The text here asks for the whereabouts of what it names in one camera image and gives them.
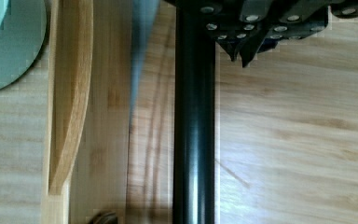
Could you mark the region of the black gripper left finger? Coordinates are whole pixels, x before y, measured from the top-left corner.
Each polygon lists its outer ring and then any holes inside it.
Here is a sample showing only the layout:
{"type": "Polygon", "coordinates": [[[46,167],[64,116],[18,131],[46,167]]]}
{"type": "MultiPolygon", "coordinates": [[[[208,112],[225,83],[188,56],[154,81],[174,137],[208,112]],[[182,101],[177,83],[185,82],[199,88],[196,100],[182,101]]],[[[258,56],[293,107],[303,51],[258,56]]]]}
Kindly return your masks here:
{"type": "Polygon", "coordinates": [[[204,0],[200,5],[207,34],[231,61],[254,58],[269,31],[268,14],[269,0],[204,0]]]}

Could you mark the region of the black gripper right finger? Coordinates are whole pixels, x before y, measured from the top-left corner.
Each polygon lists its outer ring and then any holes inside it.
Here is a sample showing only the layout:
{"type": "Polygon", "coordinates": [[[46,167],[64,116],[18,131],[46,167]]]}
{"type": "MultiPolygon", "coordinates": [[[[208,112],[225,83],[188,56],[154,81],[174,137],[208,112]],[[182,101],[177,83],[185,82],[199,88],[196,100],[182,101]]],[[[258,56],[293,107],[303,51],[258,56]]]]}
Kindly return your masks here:
{"type": "Polygon", "coordinates": [[[255,34],[241,46],[246,67],[257,53],[274,49],[284,39],[304,39],[324,30],[328,15],[358,18],[358,0],[243,0],[240,20],[255,24],[255,34]]]}

